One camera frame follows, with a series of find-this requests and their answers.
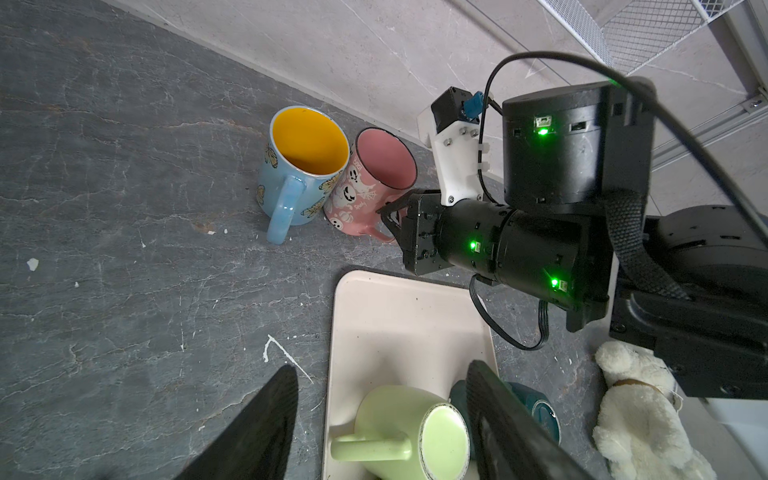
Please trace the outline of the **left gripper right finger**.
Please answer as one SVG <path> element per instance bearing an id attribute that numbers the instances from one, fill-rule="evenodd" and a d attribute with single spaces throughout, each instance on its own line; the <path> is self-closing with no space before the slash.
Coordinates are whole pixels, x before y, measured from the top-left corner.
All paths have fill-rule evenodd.
<path id="1" fill-rule="evenodd" d="M 589 479 L 481 360 L 466 377 L 469 431 L 481 479 Z"/>

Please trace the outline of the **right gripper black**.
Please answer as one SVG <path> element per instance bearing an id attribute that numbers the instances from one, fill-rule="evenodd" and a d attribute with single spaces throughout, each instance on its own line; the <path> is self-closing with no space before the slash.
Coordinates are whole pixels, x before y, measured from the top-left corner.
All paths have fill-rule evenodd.
<path id="1" fill-rule="evenodd" d="M 439 191 L 410 191 L 377 213 L 399 243 L 405 269 L 417 276 L 451 268 L 438 253 L 437 223 L 445 207 Z"/>

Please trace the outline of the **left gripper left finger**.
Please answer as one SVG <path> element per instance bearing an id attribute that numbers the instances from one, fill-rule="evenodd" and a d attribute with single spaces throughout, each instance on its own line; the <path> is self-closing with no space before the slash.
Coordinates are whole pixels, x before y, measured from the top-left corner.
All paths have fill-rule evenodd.
<path id="1" fill-rule="evenodd" d="M 296 369 L 282 366 L 179 479 L 282 479 L 298 411 Z"/>

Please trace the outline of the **pink cartoon mug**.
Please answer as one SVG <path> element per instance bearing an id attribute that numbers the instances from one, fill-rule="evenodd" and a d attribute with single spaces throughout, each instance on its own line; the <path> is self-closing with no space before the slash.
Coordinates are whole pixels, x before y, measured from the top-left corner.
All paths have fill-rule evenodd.
<path id="1" fill-rule="evenodd" d="M 344 234 L 390 243 L 394 238 L 378 228 L 378 210 L 411 189 L 417 178 L 416 160 L 400 138 L 366 128 L 357 135 L 342 178 L 324 205 L 325 216 Z"/>

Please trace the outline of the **light green mug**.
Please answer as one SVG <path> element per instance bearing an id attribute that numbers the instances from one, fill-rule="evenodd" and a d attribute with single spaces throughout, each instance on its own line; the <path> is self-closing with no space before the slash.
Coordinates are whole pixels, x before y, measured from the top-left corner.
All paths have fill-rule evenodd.
<path id="1" fill-rule="evenodd" d="M 351 434 L 333 438 L 330 455 L 380 479 L 462 479 L 470 462 L 461 413 L 438 395 L 384 385 L 362 400 Z"/>

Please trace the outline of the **blue mug yellow inside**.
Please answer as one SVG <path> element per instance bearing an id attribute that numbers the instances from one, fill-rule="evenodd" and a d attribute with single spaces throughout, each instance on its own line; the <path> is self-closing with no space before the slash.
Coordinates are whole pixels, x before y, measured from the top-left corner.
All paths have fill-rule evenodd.
<path id="1" fill-rule="evenodd" d="M 272 118 L 257 180 L 257 203 L 269 217 L 267 241 L 280 245 L 293 226 L 314 220 L 339 182 L 351 147 L 340 126 L 306 106 Z"/>

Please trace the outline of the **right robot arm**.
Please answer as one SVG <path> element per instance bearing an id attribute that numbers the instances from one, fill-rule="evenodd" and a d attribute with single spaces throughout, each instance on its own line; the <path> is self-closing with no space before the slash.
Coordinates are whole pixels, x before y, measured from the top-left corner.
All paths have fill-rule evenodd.
<path id="1" fill-rule="evenodd" d="M 656 97 L 654 85 L 554 51 L 597 83 L 518 96 L 450 88 L 425 111 L 435 190 L 386 203 L 406 269 L 457 266 L 473 283 L 537 298 L 571 332 L 602 318 L 698 398 L 767 397 L 767 218 Z M 651 150 L 664 124 L 727 196 L 725 205 L 647 216 Z"/>

